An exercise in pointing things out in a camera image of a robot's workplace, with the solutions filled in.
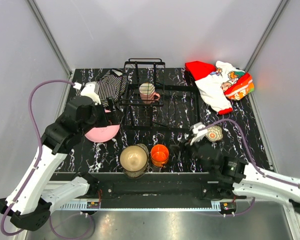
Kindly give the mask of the pink ceramic mug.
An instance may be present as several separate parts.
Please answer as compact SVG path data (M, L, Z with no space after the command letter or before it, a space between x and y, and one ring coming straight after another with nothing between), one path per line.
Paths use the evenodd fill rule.
M145 104L153 104L161 98L161 95L156 92L155 86L148 82L139 86L139 95Z

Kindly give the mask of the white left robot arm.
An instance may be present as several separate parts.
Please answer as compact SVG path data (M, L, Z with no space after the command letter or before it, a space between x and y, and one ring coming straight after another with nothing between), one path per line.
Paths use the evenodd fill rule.
M107 102L104 109L88 96L76 96L46 127L26 174L7 198L0 198L0 213L4 218L9 216L15 227L36 231L62 205L77 197L93 198L98 193L99 181L89 173L80 173L51 193L43 190L56 168L88 131L120 123L113 99L108 98Z

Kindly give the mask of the beige speckled bowl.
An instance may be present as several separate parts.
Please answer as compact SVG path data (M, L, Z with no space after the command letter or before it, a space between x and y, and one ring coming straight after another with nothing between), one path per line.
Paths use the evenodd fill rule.
M148 161L147 152L138 145L128 146L119 157L121 166L129 172L141 170Z

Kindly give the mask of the pink round plate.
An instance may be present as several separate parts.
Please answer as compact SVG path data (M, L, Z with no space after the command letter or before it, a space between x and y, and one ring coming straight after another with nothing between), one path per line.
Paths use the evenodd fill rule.
M105 143L113 139L120 130L120 125L109 125L107 127L94 127L84 136L94 143Z

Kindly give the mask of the flower-shaped patterned dish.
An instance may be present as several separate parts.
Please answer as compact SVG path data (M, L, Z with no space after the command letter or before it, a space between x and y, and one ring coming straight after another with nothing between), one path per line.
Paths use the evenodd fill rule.
M222 128L217 125L209 127L207 129L206 137L210 142L217 142L217 141L222 140L223 139Z

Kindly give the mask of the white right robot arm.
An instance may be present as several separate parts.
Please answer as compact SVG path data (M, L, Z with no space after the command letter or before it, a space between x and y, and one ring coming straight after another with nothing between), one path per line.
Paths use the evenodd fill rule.
M292 206L300 213L300 178L258 169L251 162L224 155L209 143L186 142L170 145L169 150L176 156L196 160L218 182L217 192L222 198L259 198Z

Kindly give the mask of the orange plastic cup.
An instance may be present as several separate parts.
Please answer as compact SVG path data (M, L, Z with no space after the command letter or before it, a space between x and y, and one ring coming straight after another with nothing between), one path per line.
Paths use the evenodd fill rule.
M150 151L152 164L156 167L163 167L169 160L169 150L165 145L156 144Z

